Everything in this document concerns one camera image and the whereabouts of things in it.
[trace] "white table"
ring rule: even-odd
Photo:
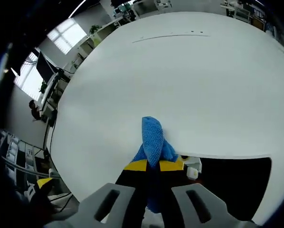
[[[281,203],[284,53],[273,38],[199,12],[144,18],[108,36],[66,88],[53,133],[52,159],[79,201],[116,181],[137,153],[141,118],[149,115],[178,154],[270,157],[253,221],[262,224]]]

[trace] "blue towel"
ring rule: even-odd
[[[133,159],[133,162],[147,159],[150,167],[155,169],[159,160],[168,160],[175,162],[178,156],[174,148],[164,139],[163,130],[158,120],[151,116],[142,118],[142,145],[138,153]],[[153,213],[160,213],[158,206],[158,196],[160,193],[157,191],[157,179],[154,175],[150,180],[147,208]]]
[[[175,162],[178,156],[174,148],[164,139],[160,122],[151,116],[142,118],[142,145],[133,162],[147,159],[151,167],[159,160]]]

